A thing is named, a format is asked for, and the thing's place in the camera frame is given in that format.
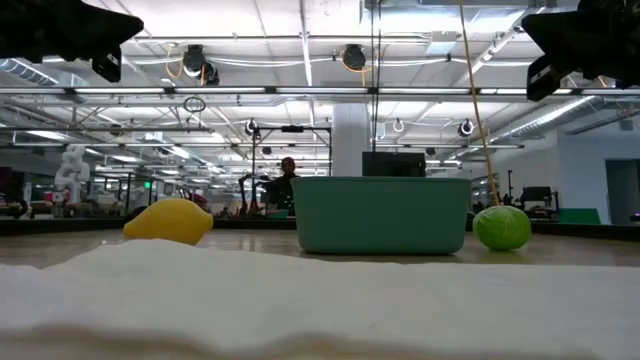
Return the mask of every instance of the teal plastic bin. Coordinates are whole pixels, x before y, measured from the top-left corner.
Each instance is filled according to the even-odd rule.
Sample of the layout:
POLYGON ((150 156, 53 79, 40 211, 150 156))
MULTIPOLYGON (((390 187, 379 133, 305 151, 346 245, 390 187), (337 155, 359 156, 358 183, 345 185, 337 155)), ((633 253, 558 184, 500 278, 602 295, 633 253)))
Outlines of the teal plastic bin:
POLYGON ((292 180, 300 246, 316 254, 452 254, 464 243, 465 179, 292 180))

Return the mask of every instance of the white cloth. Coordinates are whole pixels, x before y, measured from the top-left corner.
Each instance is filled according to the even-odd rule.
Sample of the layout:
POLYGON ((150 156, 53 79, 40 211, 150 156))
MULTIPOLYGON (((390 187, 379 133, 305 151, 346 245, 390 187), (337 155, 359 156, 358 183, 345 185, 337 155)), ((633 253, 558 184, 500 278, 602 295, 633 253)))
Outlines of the white cloth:
POLYGON ((640 269, 330 263, 162 240, 0 267, 0 359, 129 359, 132 343, 131 359, 637 359, 640 269))

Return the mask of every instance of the cable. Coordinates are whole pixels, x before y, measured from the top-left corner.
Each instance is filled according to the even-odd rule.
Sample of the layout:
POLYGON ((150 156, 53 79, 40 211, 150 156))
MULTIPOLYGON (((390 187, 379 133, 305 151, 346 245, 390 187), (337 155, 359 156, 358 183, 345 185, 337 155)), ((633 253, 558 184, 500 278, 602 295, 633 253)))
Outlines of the cable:
MULTIPOLYGON (((167 60, 171 60, 171 49, 173 48, 173 44, 169 44, 169 49, 167 50, 167 60)), ((184 61, 184 57, 180 58, 180 70, 178 71, 178 75, 174 74, 171 72, 171 69, 169 69, 169 61, 167 61, 164 65, 165 70, 167 70, 167 74, 169 75, 169 77, 173 78, 173 79, 177 79, 180 76, 182 76, 182 67, 183 67, 183 61, 184 61)))
POLYGON ((487 172, 489 177, 489 186, 491 188, 493 205, 500 205, 500 199, 498 198, 498 192, 496 191, 496 182, 493 178, 493 165, 491 164, 491 156, 489 155, 489 148, 487 147, 487 139, 484 136, 484 128, 482 127, 482 120, 480 120, 480 110, 478 110, 478 97, 476 95, 476 85, 473 79, 473 69, 471 68, 471 51, 469 50, 469 37, 467 36, 467 27, 464 23, 464 0, 459 0, 460 7, 460 22, 462 23, 462 35, 464 37, 464 49, 467 55, 467 67, 469 69, 469 83, 471 85, 471 98, 473 99, 473 109, 476 114, 476 122, 478 124, 478 131, 480 132, 480 139, 482 139, 482 148, 484 150, 484 157, 487 161, 487 172))
POLYGON ((375 96, 375 112, 374 112, 374 116, 373 116, 373 152, 376 152, 376 138, 378 135, 378 115, 380 112, 380 73, 381 68, 380 68, 380 63, 382 62, 382 29, 381 29, 381 25, 382 25, 382 0, 378 0, 378 81, 376 82, 375 86, 376 88, 378 88, 378 91, 376 91, 376 93, 374 94, 375 96))

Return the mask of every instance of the person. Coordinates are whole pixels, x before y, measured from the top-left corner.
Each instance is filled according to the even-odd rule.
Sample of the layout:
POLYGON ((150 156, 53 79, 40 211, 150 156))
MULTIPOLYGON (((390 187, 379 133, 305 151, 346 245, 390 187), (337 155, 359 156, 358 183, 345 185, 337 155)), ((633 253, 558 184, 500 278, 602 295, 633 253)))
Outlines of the person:
POLYGON ((296 175, 296 162, 293 158, 286 157, 282 159, 280 169, 283 175, 265 186, 269 193, 269 202, 277 204, 276 208, 278 210, 289 210, 289 216, 295 216, 291 179, 298 177, 296 175))

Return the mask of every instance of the fluorescent light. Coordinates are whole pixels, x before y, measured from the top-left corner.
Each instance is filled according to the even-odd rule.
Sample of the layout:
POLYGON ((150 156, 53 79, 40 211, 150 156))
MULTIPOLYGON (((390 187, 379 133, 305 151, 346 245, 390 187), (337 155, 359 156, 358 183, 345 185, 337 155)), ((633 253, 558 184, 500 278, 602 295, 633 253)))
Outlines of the fluorescent light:
POLYGON ((468 95, 468 88, 383 88, 380 94, 434 94, 434 95, 468 95))
POLYGON ((27 131, 27 134, 40 136, 51 140, 67 140, 67 137, 52 131, 27 131))
POLYGON ((171 81, 171 79, 164 78, 164 79, 162 79, 162 82, 169 83, 169 84, 171 84, 171 86, 173 86, 173 87, 175 87, 175 86, 176 86, 176 83, 174 83, 173 81, 171 81))
POLYGON ((92 155, 98 155, 98 156, 102 156, 103 155, 102 153, 97 152, 97 151, 95 151, 93 149, 85 149, 85 151, 88 152, 89 154, 92 154, 92 155))
POLYGON ((171 149, 169 149, 169 151, 180 156, 183 159, 188 159, 190 157, 189 153, 186 150, 179 148, 177 146, 173 146, 171 149))
POLYGON ((121 88, 121 87, 105 87, 105 88, 75 88, 78 94, 162 94, 163 88, 121 88))
POLYGON ((126 147, 165 147, 165 146, 174 146, 174 144, 166 144, 166 143, 140 143, 140 144, 127 144, 126 147))
POLYGON ((78 146, 91 146, 91 147, 118 147, 120 146, 120 144, 116 144, 116 143, 99 143, 99 144, 72 144, 72 145, 78 145, 78 146))
POLYGON ((498 95, 526 95, 527 89, 498 89, 498 95))
POLYGON ((345 88, 323 88, 323 87, 279 87, 276 92, 279 94, 366 94, 367 88, 345 87, 345 88))
POLYGON ((134 158, 133 156, 116 155, 116 156, 113 156, 113 158, 119 161, 124 161, 124 162, 138 162, 138 159, 134 158))
MULTIPOLYGON (((256 164, 273 164, 273 163, 280 163, 282 160, 280 159, 256 159, 256 164)), ((316 164, 316 163, 327 163, 329 162, 329 159, 300 159, 300 160, 295 160, 296 164, 316 164)))
POLYGON ((263 87, 188 87, 175 88, 178 94, 262 94, 263 87))
POLYGON ((28 87, 28 88, 0 88, 0 94, 10 94, 10 95, 30 95, 30 94, 64 94, 64 89, 54 88, 54 87, 28 87))
POLYGON ((498 89, 480 89, 480 95, 495 95, 498 89))

